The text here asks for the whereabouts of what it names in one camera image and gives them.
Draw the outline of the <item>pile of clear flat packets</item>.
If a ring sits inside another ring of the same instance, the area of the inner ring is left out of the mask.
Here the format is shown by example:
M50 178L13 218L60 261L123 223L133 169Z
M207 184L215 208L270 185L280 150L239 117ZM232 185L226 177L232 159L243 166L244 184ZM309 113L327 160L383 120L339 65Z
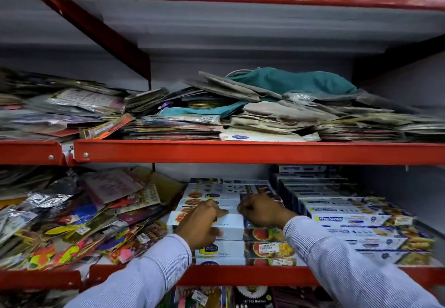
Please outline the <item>pile of clear flat packets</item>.
M69 142L125 113L128 92L0 67L0 141Z

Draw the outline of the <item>white wrap box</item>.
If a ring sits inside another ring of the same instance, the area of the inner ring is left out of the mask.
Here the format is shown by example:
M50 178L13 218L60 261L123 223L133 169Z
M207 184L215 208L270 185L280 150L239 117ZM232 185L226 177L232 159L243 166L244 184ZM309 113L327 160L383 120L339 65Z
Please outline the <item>white wrap box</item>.
M166 222L169 234L174 233L180 222L188 214L185 211L172 211ZM215 218L212 227L218 228L220 235L217 239L242 241L244 233L244 219L240 214L227 214L220 218Z

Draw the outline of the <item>orange striped packet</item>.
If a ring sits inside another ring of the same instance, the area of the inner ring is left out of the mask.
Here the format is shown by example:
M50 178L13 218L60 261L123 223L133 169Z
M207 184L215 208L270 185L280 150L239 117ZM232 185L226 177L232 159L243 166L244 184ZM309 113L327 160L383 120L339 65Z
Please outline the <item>orange striped packet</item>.
M133 115L125 114L95 127L82 129L80 131L80 138L86 140L102 140L132 122L134 119L135 117Z

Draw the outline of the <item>black balloon packet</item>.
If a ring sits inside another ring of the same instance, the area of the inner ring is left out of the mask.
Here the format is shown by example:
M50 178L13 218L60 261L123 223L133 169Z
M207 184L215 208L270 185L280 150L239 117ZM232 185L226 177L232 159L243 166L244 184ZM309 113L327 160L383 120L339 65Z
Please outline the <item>black balloon packet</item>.
M232 308L275 308L268 286L234 286L231 297Z

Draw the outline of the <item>pile of colourful party packets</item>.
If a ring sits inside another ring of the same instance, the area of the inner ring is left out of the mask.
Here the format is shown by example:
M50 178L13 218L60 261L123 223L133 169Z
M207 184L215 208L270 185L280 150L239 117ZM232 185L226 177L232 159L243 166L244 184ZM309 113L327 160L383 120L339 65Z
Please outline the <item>pile of colourful party packets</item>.
M0 271L126 264L166 236L184 187L146 166L0 165Z

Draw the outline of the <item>stack of food-print wrap cartons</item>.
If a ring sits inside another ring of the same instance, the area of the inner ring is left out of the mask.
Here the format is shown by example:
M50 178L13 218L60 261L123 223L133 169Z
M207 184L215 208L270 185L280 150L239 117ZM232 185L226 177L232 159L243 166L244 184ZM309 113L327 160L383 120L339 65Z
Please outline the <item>stack of food-print wrap cartons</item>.
M266 194L282 204L267 180L191 178L173 211L190 212L198 204L212 199L230 214L240 214L241 200L252 194ZM255 226L244 217L242 241L217 239L208 247L192 251L197 265L265 265L297 266L295 251L286 243L284 233L276 227Z

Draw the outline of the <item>pile of grey cloth bags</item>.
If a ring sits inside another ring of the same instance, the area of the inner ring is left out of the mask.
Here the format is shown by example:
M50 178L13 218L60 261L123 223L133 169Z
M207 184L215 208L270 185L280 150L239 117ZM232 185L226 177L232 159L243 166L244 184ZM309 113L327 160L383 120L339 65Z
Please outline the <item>pile of grey cloth bags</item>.
M213 74L199 72L205 81L185 80L185 84L206 92L230 97L248 104L242 112L223 122L226 128L266 133L315 133L313 126L347 115L394 112L377 106L378 99L362 90L349 95L314 94L290 91L283 95L267 89L236 83Z

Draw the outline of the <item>teal cloth bag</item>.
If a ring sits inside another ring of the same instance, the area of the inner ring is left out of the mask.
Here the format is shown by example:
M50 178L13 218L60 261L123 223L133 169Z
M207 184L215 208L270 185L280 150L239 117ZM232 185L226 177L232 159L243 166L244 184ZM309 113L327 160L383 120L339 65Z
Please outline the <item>teal cloth bag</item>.
M290 91L330 95L349 95L357 92L357 87L350 81L325 71L293 73L275 68L257 68L238 70L226 78L280 95Z
M248 102L238 101L231 105L210 108L210 109L172 107L172 108L165 108L165 109L161 110L158 113L158 115L176 116L176 115L186 115L186 114L198 114L198 115L219 115L221 118L223 118L223 117L233 114L235 111L239 110L246 104L248 104Z

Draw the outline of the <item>pile of dusty paper packets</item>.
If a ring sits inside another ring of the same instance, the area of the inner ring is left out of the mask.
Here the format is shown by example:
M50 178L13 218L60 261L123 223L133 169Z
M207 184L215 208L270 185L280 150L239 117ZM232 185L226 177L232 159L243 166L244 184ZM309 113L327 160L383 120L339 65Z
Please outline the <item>pile of dusty paper packets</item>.
M312 127L323 142L443 143L445 116L370 112Z

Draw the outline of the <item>white packet with blue logo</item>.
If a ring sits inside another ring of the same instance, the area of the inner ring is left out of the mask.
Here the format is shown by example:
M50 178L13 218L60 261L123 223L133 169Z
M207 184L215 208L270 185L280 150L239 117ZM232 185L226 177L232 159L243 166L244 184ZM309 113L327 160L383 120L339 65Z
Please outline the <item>white packet with blue logo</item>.
M219 133L221 141L243 141L243 142L320 142L318 133L305 136L287 133L266 133L253 130L228 128Z

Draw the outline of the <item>person's right forearm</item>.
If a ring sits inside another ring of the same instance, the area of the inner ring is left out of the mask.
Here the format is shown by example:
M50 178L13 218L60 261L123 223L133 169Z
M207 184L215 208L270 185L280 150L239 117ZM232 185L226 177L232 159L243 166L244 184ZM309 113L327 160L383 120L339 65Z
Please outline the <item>person's right forearm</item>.
M308 217L294 216L283 232L342 308L445 308L397 266L360 254Z

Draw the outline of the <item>red metal shelf rack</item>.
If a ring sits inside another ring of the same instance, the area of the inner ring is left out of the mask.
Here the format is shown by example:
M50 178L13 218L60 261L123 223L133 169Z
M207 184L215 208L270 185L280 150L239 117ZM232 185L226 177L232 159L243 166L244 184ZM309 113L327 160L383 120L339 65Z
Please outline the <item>red metal shelf rack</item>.
M182 88L199 71L331 71L376 95L445 111L445 0L0 0L0 68L128 90ZM0 141L0 165L146 163L177 179L266 176L273 164L345 165L437 234L445 286L445 143Z

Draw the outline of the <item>person's left hand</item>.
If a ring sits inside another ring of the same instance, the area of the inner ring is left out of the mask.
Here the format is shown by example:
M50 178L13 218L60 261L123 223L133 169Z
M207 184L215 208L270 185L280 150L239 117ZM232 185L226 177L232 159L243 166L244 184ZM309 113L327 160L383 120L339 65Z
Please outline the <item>person's left hand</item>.
M184 217L176 228L175 234L186 242L190 251L212 245L220 235L219 229L212 227L215 219L206 217L206 207L219 206L212 199L198 204L194 210Z

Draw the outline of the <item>person's right hand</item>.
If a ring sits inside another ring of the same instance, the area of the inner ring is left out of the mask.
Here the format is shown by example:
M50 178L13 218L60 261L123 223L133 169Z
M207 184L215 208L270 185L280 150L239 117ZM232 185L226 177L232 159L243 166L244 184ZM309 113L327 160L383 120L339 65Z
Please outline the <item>person's right hand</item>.
M257 223L259 227L277 227L283 229L285 225L297 214L286 209L280 202L270 198L266 194L252 194L257 196L255 205L258 213Z

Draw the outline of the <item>row of blue-white foil cartons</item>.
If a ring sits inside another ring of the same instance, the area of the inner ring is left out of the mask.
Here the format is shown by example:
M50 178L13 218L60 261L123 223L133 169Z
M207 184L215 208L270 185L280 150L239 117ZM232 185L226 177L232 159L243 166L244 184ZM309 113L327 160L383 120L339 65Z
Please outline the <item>row of blue-white foil cartons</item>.
M341 166L275 165L269 181L287 208L362 255L399 266L433 265L435 238L415 228L416 215L362 189Z

